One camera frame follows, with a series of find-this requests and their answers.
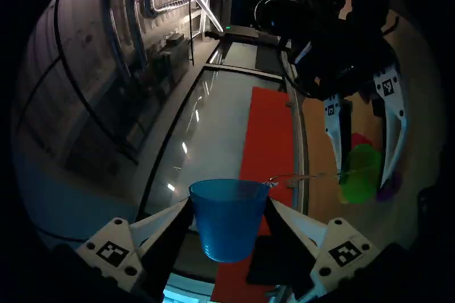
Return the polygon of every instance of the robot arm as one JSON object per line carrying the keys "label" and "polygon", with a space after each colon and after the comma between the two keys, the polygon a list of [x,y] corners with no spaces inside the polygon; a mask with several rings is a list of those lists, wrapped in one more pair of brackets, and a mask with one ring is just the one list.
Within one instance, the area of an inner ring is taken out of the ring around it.
{"label": "robot arm", "polygon": [[[379,250],[344,219],[327,225],[268,198],[264,216],[271,234],[296,255],[290,266],[298,277],[295,299],[306,302],[335,290],[354,277]],[[194,212],[190,198],[139,222],[112,219],[76,253],[89,268],[100,270],[134,297],[163,300],[163,290]]]}

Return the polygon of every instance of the black cable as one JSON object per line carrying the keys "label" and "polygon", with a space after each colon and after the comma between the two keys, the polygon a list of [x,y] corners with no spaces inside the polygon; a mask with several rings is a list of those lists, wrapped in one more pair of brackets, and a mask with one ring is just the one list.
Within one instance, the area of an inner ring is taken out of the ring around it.
{"label": "black cable", "polygon": [[43,81],[46,78],[46,76],[54,68],[54,66],[60,61],[60,59],[61,59],[61,56],[58,56],[57,58],[55,58],[55,60],[53,62],[51,62],[51,64],[49,66],[47,66],[47,69],[44,71],[44,73],[41,75],[41,77],[39,77],[38,81],[36,82],[35,86],[33,87],[32,91],[30,93],[30,95],[27,98],[27,101],[26,101],[26,103],[24,105],[24,108],[22,109],[22,111],[20,113],[19,122],[18,122],[18,125],[16,126],[16,131],[19,131],[19,128],[20,128],[20,126],[22,124],[22,121],[25,118],[25,113],[26,113],[26,111],[28,109],[28,106],[32,102],[32,100],[33,100],[33,98],[35,96],[35,93],[38,90],[39,86],[43,83]]}
{"label": "black cable", "polygon": [[31,222],[32,225],[34,226],[34,228],[36,228],[38,231],[40,231],[42,234],[46,234],[47,236],[51,236],[55,239],[59,239],[59,240],[63,240],[65,242],[72,242],[72,243],[85,243],[87,239],[79,239],[79,238],[71,238],[71,237],[68,237],[68,236],[62,236],[62,235],[58,235],[58,234],[54,234],[54,233],[51,233],[49,231],[46,231],[45,229],[42,229],[41,227],[39,227],[37,224],[35,224],[33,221]]}
{"label": "black cable", "polygon": [[316,98],[315,96],[312,96],[310,95],[308,92],[305,92],[304,90],[300,89],[299,86],[297,84],[295,84],[294,80],[292,80],[286,71],[284,71],[284,77],[286,78],[286,80],[291,84],[291,86],[299,93],[301,93],[302,95],[304,95],[305,97],[307,98]]}
{"label": "black cable", "polygon": [[387,34],[390,34],[390,33],[392,33],[393,31],[395,31],[396,28],[398,27],[399,22],[400,22],[400,17],[397,16],[397,17],[395,18],[395,22],[394,22],[394,24],[392,25],[392,27],[390,27],[390,28],[386,29],[385,31],[383,31],[383,32],[382,32],[382,36],[386,36]]}

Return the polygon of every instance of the wire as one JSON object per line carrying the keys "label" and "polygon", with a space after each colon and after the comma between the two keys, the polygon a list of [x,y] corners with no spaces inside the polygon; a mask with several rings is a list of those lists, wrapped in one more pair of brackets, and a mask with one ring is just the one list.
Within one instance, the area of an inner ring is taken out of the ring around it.
{"label": "wire", "polygon": [[22,121],[24,120],[24,117],[25,117],[25,113],[28,109],[28,106],[30,105],[30,103],[32,102],[32,99],[34,98],[35,96],[35,93],[36,91],[38,90],[39,86],[43,83],[44,79],[46,78],[46,76],[49,74],[49,72],[54,68],[55,65],[57,65],[57,63],[61,60],[61,57],[58,56],[57,58],[54,59],[53,62],[51,62],[51,64],[49,66],[47,66],[46,70],[44,71],[44,73],[39,77],[38,81],[36,82],[33,90],[31,91],[30,95],[28,96],[27,98],[27,101],[24,105],[24,108],[22,109],[22,112],[20,113],[20,116],[19,116],[19,121],[18,121],[18,125],[16,126],[16,130],[19,131],[19,128],[22,124]]}
{"label": "wire", "polygon": [[299,86],[298,86],[297,84],[294,83],[294,80],[292,80],[292,79],[288,76],[288,74],[287,74],[286,71],[284,72],[284,77],[286,78],[286,80],[291,84],[291,86],[292,86],[297,92],[301,93],[302,95],[304,95],[304,96],[307,97],[307,98],[316,98],[315,96],[310,95],[308,92],[306,92],[306,91],[300,89]]}
{"label": "wire", "polygon": [[36,228],[38,231],[40,231],[42,234],[46,234],[47,236],[50,236],[52,238],[55,238],[55,239],[59,239],[59,240],[63,240],[65,242],[72,242],[72,243],[85,243],[88,238],[86,239],[79,239],[79,238],[71,238],[71,237],[68,237],[68,236],[62,236],[62,235],[58,235],[58,234],[54,234],[54,233],[51,233],[49,231],[46,231],[45,229],[42,229],[41,227],[39,227],[37,224],[35,224],[33,221],[31,221],[32,225],[34,226],[34,228]]}

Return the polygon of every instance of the red cloth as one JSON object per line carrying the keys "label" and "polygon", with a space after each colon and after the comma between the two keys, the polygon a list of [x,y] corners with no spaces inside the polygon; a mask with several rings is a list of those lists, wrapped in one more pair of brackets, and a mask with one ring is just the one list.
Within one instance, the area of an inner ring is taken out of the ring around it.
{"label": "red cloth", "polygon": [[[278,91],[253,88],[250,116],[243,148],[241,180],[265,182],[269,177],[294,171],[291,109],[286,106],[288,95]],[[286,188],[286,177],[277,179],[270,197],[292,205],[292,189]],[[259,235],[268,235],[265,218]],[[222,303],[267,302],[267,291],[274,287],[246,284],[251,255],[237,263],[222,263],[217,272],[211,300]]]}

